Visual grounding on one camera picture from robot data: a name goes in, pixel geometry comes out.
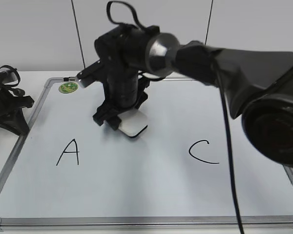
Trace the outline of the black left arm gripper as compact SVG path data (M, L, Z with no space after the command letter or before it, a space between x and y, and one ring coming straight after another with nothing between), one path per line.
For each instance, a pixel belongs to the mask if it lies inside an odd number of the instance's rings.
M0 67L0 128L23 136L29 133L29 126L22 109L32 108L34 100L18 88L20 81L16 68L10 65Z

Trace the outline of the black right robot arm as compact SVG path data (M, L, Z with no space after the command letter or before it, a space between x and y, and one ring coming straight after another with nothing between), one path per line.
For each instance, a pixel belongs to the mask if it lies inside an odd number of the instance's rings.
M226 99L225 116L241 117L243 131L262 155L293 168L293 52L217 48L178 39L158 26L121 23L94 42L95 79L105 100L93 116L98 125L120 125L119 114L147 99L149 73L163 80L179 73L214 86Z

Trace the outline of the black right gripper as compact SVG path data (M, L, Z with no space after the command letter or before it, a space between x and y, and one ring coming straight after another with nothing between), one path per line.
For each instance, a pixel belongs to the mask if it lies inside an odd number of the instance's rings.
M106 121L113 130L118 130L122 120L119 114L139 109L148 99L145 89L149 86L146 77L138 78L138 70L126 70L116 74L108 73L103 81L105 100L97 108L93 120L99 126Z

